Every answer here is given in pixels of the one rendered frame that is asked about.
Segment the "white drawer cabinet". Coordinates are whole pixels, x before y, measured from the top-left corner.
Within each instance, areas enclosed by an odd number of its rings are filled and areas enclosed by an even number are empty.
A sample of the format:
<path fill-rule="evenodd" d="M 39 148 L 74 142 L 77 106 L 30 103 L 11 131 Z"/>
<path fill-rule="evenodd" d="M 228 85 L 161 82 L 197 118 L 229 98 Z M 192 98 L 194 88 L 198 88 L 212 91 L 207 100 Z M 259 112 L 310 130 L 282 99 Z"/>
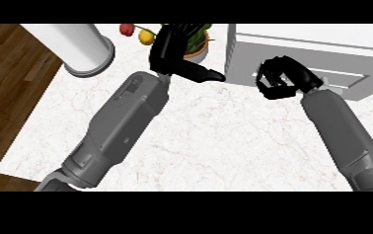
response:
<path fill-rule="evenodd" d="M 240 41 L 373 57 L 373 24 L 231 24 L 226 59 Z"/>

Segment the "yellow tulip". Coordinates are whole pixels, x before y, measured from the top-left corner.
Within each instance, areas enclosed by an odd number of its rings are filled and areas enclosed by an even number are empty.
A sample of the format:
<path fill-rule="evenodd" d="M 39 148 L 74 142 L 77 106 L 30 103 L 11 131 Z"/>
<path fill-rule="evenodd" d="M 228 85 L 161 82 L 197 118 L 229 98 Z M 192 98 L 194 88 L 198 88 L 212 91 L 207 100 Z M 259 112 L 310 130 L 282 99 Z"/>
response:
<path fill-rule="evenodd" d="M 151 45 L 156 42 L 156 34 L 148 30 L 142 30 L 139 33 L 139 41 L 144 45 Z"/>

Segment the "green plant leaves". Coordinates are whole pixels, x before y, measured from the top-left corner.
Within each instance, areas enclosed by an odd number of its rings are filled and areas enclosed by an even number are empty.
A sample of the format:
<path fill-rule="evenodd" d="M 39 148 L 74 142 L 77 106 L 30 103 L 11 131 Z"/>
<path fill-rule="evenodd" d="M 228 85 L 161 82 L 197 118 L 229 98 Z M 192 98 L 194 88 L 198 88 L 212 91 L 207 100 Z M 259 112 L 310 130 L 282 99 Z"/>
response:
<path fill-rule="evenodd" d="M 186 46 L 186 54 L 197 53 L 207 42 L 210 42 L 210 38 L 206 36 L 207 30 L 212 28 L 212 24 L 206 24 L 203 28 L 198 30 L 197 34 L 188 40 Z"/>

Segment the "white cylindrical cup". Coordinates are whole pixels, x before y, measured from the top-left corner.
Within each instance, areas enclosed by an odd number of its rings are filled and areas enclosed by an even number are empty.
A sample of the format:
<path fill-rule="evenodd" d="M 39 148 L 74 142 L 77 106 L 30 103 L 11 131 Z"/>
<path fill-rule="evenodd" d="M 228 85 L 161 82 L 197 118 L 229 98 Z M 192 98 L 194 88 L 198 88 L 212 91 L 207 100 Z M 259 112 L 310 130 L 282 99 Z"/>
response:
<path fill-rule="evenodd" d="M 61 58 L 73 76 L 94 77 L 107 70 L 116 45 L 94 24 L 23 24 L 23 27 Z"/>

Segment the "red tulip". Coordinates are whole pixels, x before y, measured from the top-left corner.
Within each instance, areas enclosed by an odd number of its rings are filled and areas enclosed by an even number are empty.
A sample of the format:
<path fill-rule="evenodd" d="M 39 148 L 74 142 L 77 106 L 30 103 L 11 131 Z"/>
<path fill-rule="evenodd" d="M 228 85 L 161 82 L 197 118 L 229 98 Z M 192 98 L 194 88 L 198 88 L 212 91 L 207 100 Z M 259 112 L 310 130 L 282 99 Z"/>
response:
<path fill-rule="evenodd" d="M 133 24 L 120 25 L 120 33 L 126 37 L 132 37 L 136 31 L 136 26 Z"/>

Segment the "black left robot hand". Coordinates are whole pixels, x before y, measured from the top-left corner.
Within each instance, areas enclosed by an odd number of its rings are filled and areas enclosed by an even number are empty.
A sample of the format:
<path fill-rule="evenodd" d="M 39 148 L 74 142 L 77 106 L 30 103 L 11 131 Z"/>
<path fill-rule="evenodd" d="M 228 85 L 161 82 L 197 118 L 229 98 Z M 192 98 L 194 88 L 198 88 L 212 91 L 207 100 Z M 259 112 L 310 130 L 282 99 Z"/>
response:
<path fill-rule="evenodd" d="M 164 74 L 178 74 L 191 81 L 225 82 L 225 75 L 203 65 L 185 60 L 188 41 L 203 29 L 203 24 L 166 24 L 157 34 L 151 49 L 151 69 Z"/>

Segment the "pale flower pot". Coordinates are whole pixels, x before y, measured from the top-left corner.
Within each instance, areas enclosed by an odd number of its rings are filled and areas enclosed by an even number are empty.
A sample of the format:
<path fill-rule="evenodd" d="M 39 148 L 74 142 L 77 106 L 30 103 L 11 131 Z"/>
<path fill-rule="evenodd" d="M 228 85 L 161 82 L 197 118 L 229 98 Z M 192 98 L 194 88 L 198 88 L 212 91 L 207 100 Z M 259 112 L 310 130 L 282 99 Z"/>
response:
<path fill-rule="evenodd" d="M 197 64 L 203 63 L 203 61 L 206 60 L 207 54 L 209 54 L 209 43 L 210 42 L 212 42 L 212 38 L 210 38 L 209 32 L 204 32 L 204 43 L 203 43 L 201 49 L 195 53 L 185 55 L 186 61 L 191 61 Z"/>

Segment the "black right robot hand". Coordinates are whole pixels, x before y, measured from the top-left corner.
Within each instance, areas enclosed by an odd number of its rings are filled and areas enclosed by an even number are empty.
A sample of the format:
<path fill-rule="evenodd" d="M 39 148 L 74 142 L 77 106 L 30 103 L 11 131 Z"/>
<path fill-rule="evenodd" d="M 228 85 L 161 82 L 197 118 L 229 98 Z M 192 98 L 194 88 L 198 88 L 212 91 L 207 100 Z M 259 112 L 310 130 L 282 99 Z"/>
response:
<path fill-rule="evenodd" d="M 324 82 L 291 57 L 276 56 L 262 63 L 256 84 L 265 97 L 279 100 L 294 97 L 299 91 L 309 93 Z"/>

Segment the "pale grey drawer front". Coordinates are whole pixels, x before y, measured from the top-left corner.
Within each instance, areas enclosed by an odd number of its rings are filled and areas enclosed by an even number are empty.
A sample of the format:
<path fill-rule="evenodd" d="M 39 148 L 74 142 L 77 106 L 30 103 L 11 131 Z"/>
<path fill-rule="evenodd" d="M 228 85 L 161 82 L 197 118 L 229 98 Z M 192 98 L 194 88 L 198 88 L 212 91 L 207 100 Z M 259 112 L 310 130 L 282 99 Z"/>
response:
<path fill-rule="evenodd" d="M 228 82 L 248 86 L 248 80 L 260 64 L 284 55 L 313 71 L 334 71 L 360 76 L 350 88 L 341 89 L 346 100 L 360 101 L 373 95 L 373 57 L 242 41 L 234 45 L 226 59 Z"/>

